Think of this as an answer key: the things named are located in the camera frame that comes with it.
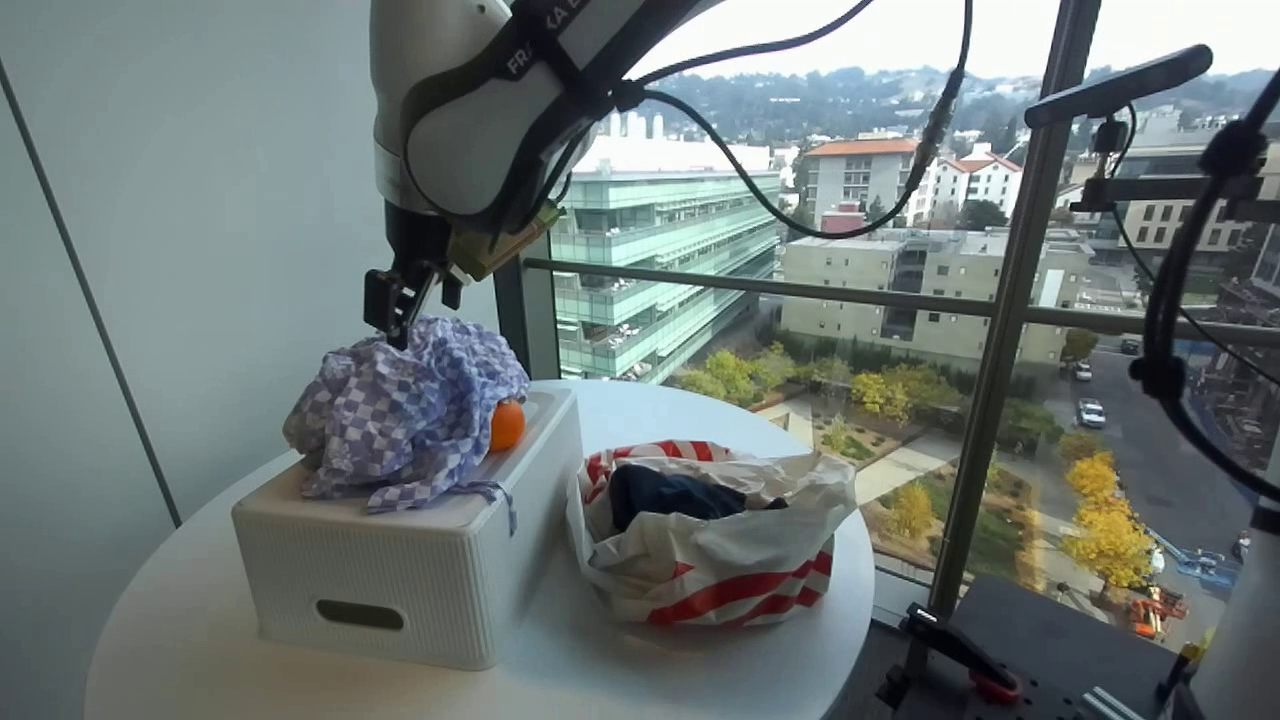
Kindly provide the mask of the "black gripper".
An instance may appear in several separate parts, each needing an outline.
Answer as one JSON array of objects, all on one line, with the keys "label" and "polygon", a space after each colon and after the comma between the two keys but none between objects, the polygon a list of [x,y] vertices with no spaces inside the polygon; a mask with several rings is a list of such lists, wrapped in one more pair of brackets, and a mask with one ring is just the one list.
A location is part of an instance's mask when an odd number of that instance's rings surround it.
[{"label": "black gripper", "polygon": [[383,209],[387,268],[362,272],[362,326],[405,349],[427,287],[446,272],[453,225],[409,209]]}]

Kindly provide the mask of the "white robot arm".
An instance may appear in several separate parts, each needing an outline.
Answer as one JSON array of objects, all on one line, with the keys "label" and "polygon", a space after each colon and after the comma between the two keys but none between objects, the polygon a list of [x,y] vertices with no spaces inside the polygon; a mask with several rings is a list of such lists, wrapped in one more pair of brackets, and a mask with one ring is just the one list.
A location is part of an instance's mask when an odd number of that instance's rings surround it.
[{"label": "white robot arm", "polygon": [[641,64],[715,0],[369,0],[390,264],[362,320],[405,349],[430,285],[461,304],[557,225],[550,187]]}]

